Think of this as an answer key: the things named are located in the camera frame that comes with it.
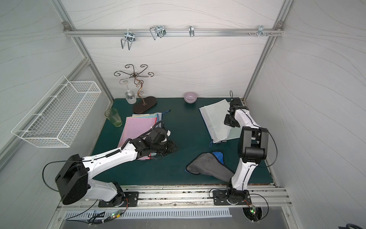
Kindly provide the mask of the grey blue microfibre cloth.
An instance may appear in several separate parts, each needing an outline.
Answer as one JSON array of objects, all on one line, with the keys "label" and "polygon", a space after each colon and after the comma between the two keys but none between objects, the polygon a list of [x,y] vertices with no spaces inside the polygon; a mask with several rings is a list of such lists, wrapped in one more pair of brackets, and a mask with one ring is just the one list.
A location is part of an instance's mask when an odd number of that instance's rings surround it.
[{"label": "grey blue microfibre cloth", "polygon": [[225,165],[222,152],[201,153],[186,166],[185,170],[193,175],[212,176],[226,183],[229,183],[234,176],[234,172]]}]

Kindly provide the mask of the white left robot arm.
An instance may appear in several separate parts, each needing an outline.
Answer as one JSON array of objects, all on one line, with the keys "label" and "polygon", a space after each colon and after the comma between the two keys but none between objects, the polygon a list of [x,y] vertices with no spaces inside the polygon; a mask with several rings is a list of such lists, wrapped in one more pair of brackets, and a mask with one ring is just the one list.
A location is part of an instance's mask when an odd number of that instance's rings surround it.
[{"label": "white left robot arm", "polygon": [[55,178],[61,202],[70,205],[81,199],[98,199],[113,207],[123,205],[126,195],[117,182],[102,182],[94,177],[126,162],[176,152],[178,147],[169,136],[166,128],[154,127],[135,139],[127,139],[116,149],[94,156],[69,157]]}]

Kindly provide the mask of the pink mesh document bag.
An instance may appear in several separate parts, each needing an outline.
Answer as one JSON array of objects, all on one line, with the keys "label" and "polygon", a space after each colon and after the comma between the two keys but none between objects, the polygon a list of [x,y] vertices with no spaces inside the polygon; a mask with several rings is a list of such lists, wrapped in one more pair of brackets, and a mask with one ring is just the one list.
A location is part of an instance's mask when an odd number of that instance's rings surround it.
[{"label": "pink mesh document bag", "polygon": [[155,125],[157,118],[140,118],[140,117],[128,117],[126,118],[124,129],[118,144],[118,148],[122,148],[122,152],[117,153],[116,160],[117,162],[129,162],[133,160],[149,160],[152,159],[156,154],[147,153],[145,156],[144,153],[138,153],[136,151],[136,147],[128,142],[126,146],[124,143],[127,139],[135,139],[147,132],[151,129],[153,125]]}]

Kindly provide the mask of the blue zipper document bag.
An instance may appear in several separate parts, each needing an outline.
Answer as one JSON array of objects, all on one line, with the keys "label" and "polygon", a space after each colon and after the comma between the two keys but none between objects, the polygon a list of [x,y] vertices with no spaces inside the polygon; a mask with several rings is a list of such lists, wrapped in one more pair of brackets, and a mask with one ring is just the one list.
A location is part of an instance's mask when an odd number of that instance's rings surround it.
[{"label": "blue zipper document bag", "polygon": [[224,124],[228,110],[229,103],[225,99],[199,108],[213,144],[231,139],[231,127]]}]

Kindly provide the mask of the green mesh document bag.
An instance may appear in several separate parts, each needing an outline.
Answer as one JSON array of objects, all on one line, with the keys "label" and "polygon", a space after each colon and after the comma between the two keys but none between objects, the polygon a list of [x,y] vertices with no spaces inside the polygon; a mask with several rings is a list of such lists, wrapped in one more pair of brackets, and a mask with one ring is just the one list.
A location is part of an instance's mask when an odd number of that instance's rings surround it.
[{"label": "green mesh document bag", "polygon": [[230,128],[229,135],[225,140],[232,140],[237,139],[241,135],[241,128],[239,127],[232,127]]}]

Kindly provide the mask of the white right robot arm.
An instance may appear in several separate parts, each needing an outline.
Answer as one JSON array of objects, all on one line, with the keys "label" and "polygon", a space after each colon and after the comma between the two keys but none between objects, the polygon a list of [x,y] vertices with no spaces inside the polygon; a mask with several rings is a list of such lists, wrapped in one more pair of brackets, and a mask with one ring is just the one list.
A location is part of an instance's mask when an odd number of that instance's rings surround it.
[{"label": "white right robot arm", "polygon": [[224,124],[241,130],[237,148],[239,163],[226,196],[244,199],[248,196],[247,186],[252,173],[267,158],[269,131],[254,121],[239,98],[231,99]]}]

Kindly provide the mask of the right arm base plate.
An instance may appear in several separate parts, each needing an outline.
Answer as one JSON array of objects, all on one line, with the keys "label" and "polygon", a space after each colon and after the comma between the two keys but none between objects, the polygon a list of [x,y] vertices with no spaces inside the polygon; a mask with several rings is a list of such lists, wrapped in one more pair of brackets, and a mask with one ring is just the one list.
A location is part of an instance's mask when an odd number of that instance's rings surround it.
[{"label": "right arm base plate", "polygon": [[252,205],[251,197],[247,190],[214,190],[213,202],[215,206]]}]

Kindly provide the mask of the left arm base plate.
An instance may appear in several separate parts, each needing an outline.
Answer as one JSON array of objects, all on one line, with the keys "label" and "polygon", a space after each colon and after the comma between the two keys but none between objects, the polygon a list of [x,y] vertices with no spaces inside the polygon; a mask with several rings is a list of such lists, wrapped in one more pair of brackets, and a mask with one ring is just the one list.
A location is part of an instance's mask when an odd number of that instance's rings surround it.
[{"label": "left arm base plate", "polygon": [[99,208],[118,208],[118,207],[136,207],[138,203],[139,192],[128,191],[118,194],[111,201],[100,200]]}]

